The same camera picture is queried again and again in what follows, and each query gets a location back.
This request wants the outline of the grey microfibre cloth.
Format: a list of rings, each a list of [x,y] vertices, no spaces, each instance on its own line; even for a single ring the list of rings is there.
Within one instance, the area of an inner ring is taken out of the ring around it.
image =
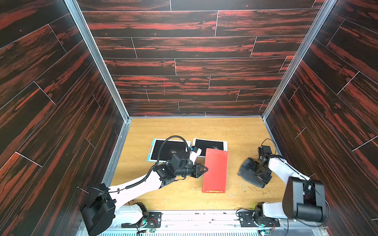
[[[247,158],[241,165],[238,176],[256,187],[264,188],[266,184],[255,172],[257,164],[258,162],[254,161],[252,158]]]

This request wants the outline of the red drawing tablet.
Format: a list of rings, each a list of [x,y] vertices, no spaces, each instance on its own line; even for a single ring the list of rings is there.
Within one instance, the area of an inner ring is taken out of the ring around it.
[[[206,149],[205,166],[208,171],[203,175],[203,193],[226,192],[228,157],[228,151]]]

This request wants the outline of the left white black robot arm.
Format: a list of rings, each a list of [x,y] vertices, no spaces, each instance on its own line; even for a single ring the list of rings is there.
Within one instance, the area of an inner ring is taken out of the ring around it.
[[[116,224],[140,224],[147,219],[147,209],[141,203],[129,206],[124,212],[120,207],[148,192],[156,191],[186,177],[199,178],[208,168],[196,163],[201,149],[191,147],[190,152],[178,151],[171,159],[155,164],[148,174],[124,184],[107,187],[100,184],[89,187],[80,211],[90,236],[97,236]]]

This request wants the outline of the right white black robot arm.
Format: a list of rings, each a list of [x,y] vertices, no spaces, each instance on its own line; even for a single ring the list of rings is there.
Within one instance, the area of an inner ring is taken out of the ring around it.
[[[258,148],[258,160],[252,160],[249,168],[249,182],[264,188],[275,173],[284,183],[285,192],[281,202],[256,205],[254,222],[266,226],[274,219],[295,219],[324,223],[328,218],[329,204],[325,187],[320,181],[313,181],[292,167],[282,156],[272,153],[269,146]]]

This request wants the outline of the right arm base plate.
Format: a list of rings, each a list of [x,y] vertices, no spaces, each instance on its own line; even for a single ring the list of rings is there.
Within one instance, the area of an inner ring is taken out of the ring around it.
[[[276,218],[256,215],[254,211],[237,211],[236,216],[239,219],[242,228],[275,228],[280,227],[280,222]]]

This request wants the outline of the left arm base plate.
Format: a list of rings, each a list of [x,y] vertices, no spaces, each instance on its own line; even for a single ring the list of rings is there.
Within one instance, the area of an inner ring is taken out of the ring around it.
[[[148,211],[146,206],[137,202],[126,206],[126,218],[121,224],[121,228],[147,228],[157,229],[161,227],[162,212]]]

